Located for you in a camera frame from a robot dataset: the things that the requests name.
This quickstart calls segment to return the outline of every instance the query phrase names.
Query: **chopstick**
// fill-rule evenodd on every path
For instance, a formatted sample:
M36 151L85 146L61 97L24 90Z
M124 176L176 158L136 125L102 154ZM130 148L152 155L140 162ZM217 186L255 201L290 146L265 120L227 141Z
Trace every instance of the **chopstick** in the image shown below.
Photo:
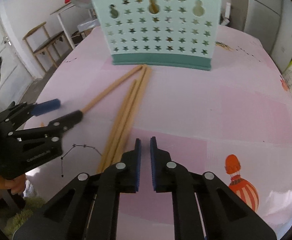
M150 79L151 71L152 70L150 67L145 67L145 73L142 76L142 81L141 81L140 86L138 88L138 91L135 95L133 105L129 110L128 118L125 122L123 131L121 133L121 138L120 138L120 141L118 142L118 146L117 146L117 149L115 151L112 164L120 162L121 157L124 153L124 147L125 147L126 142L129 138L129 134L130 134L130 131L131 131L132 126L134 124L136 114L138 113L139 106L140 106L141 101L143 99L143 96L145 94L146 87L147 87L148 81Z
M110 135L108 136L108 140L106 142L105 149L104 149L103 154L101 156L101 160L100 160L99 166L97 168L97 173L102 173L103 170L104 170L105 161L106 161L106 158L108 156L109 150L111 148L112 142L114 140L114 136L115 136L115 134L117 132L118 125L119 125L119 123L120 123L120 121L122 119L122 115L123 115L123 113L124 113L124 111L126 109L128 100L130 98L130 95L131 95L135 85L136 85L136 80L134 80L132 82L132 84L130 85L130 87L128 89L128 92L127 92L127 94L126 94L126 96L125 96L125 98L124 98L124 100L123 100L123 102L121 104L121 107L119 108L119 111L117 113L116 119L115 119L115 121L113 123L113 127L112 127L112 129L110 131Z
M135 96L136 96L136 94L137 94L137 92L139 90L140 84L141 84L142 79L143 79L143 77L145 75L145 71L146 71L146 67L143 66L142 69L141 69L140 76L137 79L136 85L135 85L133 91L131 92L131 95L129 97L128 103L127 103L126 108L125 108L125 111L123 112L123 115L121 117L121 120L120 120L120 123L118 125L116 134L115 134L115 136L113 138L112 145L111 145L110 150L109 150L110 153L108 154L108 156L106 158L106 161L105 161L105 164L104 164L104 169L106 169L108 166L110 166L111 163L113 162L113 158L114 158L115 152L116 152L118 144L119 144L119 142L121 140L122 132L124 130L126 121L129 118L130 109L132 108L132 105L134 103Z
M101 99L103 99L106 95L108 95L111 91L113 91L116 87L118 87L122 82L126 79L134 75L137 71L141 70L143 65L138 65L137 67L130 70L121 78L117 79L114 83L112 83L109 87L107 87L104 91L102 91L98 96L96 96L93 100L91 100L84 108L81 109L83 114L87 113L91 108L93 108Z

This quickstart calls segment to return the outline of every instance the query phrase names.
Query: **hot air balloon print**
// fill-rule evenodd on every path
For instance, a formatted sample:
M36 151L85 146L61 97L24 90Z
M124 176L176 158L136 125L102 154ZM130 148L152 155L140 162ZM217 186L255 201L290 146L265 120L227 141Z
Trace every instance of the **hot air balloon print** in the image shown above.
M231 183L229 188L241 198L255 212L259 207L259 196L255 187L247 180L240 176L240 162L238 158L232 154L228 155L225 160L226 173L230 175Z

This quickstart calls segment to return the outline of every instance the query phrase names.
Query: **silver screw head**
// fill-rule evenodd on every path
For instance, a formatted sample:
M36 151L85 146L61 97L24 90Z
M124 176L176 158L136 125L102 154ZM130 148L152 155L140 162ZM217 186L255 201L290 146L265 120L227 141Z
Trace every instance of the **silver screw head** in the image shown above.
M57 141L59 141L59 137L52 137L52 138L51 138L51 141L53 141L53 142L57 142Z
M167 166L168 168L170 168L170 169L174 169L174 168L176 168L177 164L174 163L174 162L168 162L168 163L166 164L166 166Z
M206 172L204 176L206 179L209 179L209 180L212 180L215 177L214 174L211 172Z
M78 180L84 181L88 179L88 175L86 173L81 173L78 175Z
M116 168L119 169L119 170L122 170L126 167L125 163L117 163L116 164Z

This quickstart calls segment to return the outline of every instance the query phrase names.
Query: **table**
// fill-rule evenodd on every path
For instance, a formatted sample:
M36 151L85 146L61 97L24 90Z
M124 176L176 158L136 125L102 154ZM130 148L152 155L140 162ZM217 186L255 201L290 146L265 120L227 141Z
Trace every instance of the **table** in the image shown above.
M224 183L228 155L240 161L242 178L257 190L241 191L258 204L261 216L282 237L292 225L292 98L280 72L254 37L219 26L212 70L152 66L127 150L142 141L139 192L122 194L118 240L173 239L171 195L152 189L150 138L189 171L214 172ZM59 98L62 107L33 117L25 128L39 127L86 103L134 66L114 66L100 27L59 66L38 103ZM63 138L64 154L27 173L38 193L53 197L77 174L95 174L115 115L131 80L104 98Z
M68 40L68 42L70 43L70 46L75 49L75 44L73 43L73 40L71 39L71 35L70 33L67 31L65 25L64 25L64 22L63 22L63 19L61 17L61 13L64 12L65 10L68 10L72 7L74 7L75 5L72 3L72 2L68 2L66 3L65 5L61 6L60 8L58 8L57 10L55 10L54 12L52 12L50 15L53 15L53 14L56 14L57 15L57 18L59 20L59 23L62 27L62 29L64 30L65 32L65 35L66 35L66 38ZM91 13L91 10L88 9L88 13L89 13L89 16L92 18L92 13Z

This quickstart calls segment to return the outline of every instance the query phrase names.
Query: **blue gripper pad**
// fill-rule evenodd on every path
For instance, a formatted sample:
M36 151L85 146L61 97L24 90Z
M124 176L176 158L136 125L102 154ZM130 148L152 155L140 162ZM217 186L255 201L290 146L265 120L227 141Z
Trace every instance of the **blue gripper pad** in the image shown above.
M60 100L53 99L53 100L35 105L35 107L31 111L31 114L34 116L40 116L42 114L46 114L48 112L57 110L60 108L60 106L61 106Z
M167 151L157 148L156 137L150 139L151 173L153 177L153 188L156 192L167 192L171 187L171 179L165 173L166 164L171 162Z

